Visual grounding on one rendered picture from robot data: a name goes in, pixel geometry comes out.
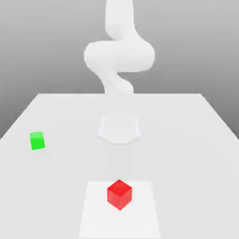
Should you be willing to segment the small green cube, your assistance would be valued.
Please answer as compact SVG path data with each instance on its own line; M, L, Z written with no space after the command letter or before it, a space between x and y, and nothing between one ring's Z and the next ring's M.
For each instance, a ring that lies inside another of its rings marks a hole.
M31 132L30 133L30 144L31 144L32 150L45 148L43 132Z

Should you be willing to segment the small red cube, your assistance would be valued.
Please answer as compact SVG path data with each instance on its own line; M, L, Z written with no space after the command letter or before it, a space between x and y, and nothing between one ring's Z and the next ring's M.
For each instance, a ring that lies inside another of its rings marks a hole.
M132 195L132 187L122 180L117 180L107 188L107 201L118 210L122 210L132 201Z

